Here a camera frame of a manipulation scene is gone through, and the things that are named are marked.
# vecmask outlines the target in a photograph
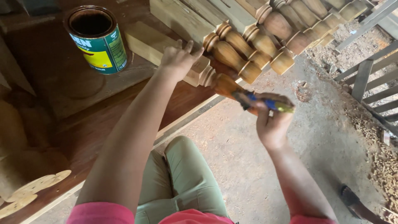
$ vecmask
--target open paint can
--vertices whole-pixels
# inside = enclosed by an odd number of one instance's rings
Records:
[[[64,26],[89,65],[102,74],[126,67],[127,56],[115,16],[99,6],[80,6],[64,19]]]

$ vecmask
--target pink shirt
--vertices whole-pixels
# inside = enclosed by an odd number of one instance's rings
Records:
[[[235,224],[226,217],[203,213],[195,209],[176,212],[159,224]],[[134,214],[126,207],[109,202],[90,202],[76,205],[66,224],[134,224]],[[295,216],[290,224],[335,224],[329,219]]]

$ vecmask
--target yellow label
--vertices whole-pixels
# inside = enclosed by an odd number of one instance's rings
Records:
[[[95,66],[95,67],[98,67],[98,68],[110,68],[110,67],[112,67],[111,60],[109,59],[108,54],[106,53],[106,51],[92,52],[92,51],[84,50],[83,48],[81,48],[79,46],[78,46],[78,48],[80,50],[82,50],[84,58],[92,66]]]

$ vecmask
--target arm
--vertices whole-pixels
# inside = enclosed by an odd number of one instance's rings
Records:
[[[106,139],[82,188],[76,204],[112,202],[137,211],[142,174],[167,103],[178,81],[202,55],[186,48],[164,50],[158,70],[133,100]]]
[[[275,165],[291,217],[328,218],[338,223],[328,200],[288,143],[286,133],[293,113],[274,111],[271,117],[264,105],[258,104],[258,107],[257,133]]]

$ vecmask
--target dirty hand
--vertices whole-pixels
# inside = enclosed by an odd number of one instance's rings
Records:
[[[258,98],[268,98],[279,100],[294,107],[294,104],[285,96],[273,93],[265,93],[256,95]],[[269,108],[264,103],[256,104],[258,110],[257,118],[257,134],[260,141],[267,150],[278,150],[288,144],[287,129],[293,120],[293,113],[283,113],[273,111],[273,116],[269,115]]]
[[[175,47],[166,47],[160,62],[159,71],[175,82],[181,81],[191,69],[192,65],[203,54],[204,48],[191,53],[193,41],[190,40],[182,49],[182,40],[178,40]]]

